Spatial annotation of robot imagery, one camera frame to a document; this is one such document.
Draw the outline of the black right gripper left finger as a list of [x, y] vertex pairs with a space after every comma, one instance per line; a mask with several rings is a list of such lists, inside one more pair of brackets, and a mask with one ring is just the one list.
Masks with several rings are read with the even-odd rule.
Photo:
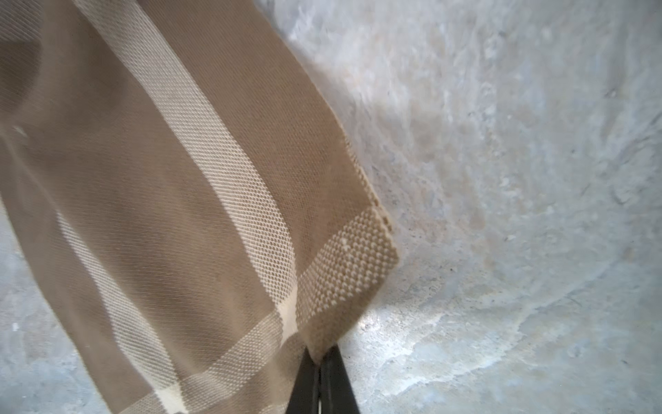
[[320, 375], [320, 367], [313, 361], [310, 352], [306, 349], [303, 352], [285, 414], [320, 413]]

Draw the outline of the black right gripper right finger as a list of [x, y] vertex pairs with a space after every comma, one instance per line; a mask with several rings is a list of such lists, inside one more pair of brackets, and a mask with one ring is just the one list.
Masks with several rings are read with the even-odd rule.
[[320, 414], [360, 414], [338, 345], [322, 359], [319, 392]]

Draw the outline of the brown beige plaid scarf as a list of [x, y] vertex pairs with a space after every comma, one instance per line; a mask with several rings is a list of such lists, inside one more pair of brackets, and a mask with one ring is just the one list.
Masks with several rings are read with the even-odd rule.
[[4, 1], [1, 199], [114, 413], [285, 413], [398, 264], [251, 1]]

